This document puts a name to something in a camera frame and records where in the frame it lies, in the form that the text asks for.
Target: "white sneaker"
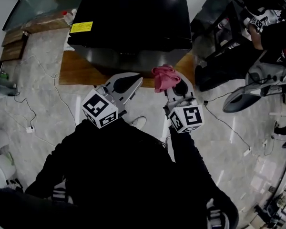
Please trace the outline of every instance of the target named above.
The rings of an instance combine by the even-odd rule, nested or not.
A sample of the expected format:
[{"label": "white sneaker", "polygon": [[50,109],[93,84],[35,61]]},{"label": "white sneaker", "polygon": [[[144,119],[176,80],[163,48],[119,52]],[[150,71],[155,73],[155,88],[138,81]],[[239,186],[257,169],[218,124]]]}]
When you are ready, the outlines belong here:
[{"label": "white sneaker", "polygon": [[146,118],[144,116],[136,118],[132,121],[129,125],[136,127],[137,129],[141,130],[143,126],[146,124]]}]

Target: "power adapter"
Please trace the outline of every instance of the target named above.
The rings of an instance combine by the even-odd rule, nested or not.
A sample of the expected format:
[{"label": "power adapter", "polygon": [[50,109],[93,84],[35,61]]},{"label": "power adapter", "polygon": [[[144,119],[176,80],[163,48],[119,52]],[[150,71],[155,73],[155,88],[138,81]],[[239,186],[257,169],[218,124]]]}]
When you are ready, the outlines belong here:
[{"label": "power adapter", "polygon": [[33,133],[33,132],[35,132],[35,128],[33,127],[33,126],[29,126],[29,127],[27,127],[27,133]]}]

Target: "yellow warning label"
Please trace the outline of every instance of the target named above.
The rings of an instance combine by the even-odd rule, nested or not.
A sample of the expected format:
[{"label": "yellow warning label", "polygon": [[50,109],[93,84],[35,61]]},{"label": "yellow warning label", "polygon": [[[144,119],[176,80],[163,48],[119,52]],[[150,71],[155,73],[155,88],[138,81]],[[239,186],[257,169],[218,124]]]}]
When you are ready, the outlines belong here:
[{"label": "yellow warning label", "polygon": [[92,23],[93,21],[73,24],[70,33],[91,31]]}]

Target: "wooden table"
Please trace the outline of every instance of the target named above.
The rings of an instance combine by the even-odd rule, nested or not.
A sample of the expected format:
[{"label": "wooden table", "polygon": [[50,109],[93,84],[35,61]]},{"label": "wooden table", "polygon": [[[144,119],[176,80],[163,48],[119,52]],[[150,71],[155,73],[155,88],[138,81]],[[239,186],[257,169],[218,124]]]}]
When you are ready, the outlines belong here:
[{"label": "wooden table", "polygon": [[[194,58],[191,51],[178,62],[175,69],[185,75],[194,85]],[[110,76],[102,75],[77,52],[63,52],[59,77],[60,85],[100,85],[109,78]],[[153,78],[144,78],[142,87],[154,88]]]}]

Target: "pink cloth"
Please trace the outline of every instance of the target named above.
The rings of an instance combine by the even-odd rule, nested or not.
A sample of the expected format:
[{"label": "pink cloth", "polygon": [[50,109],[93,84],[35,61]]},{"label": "pink cloth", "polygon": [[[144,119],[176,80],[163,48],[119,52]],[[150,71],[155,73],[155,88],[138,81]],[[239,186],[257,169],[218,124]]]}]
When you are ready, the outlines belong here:
[{"label": "pink cloth", "polygon": [[158,66],[152,69],[154,77],[154,91],[160,93],[170,87],[175,87],[181,78],[177,74],[176,70],[168,64]]}]

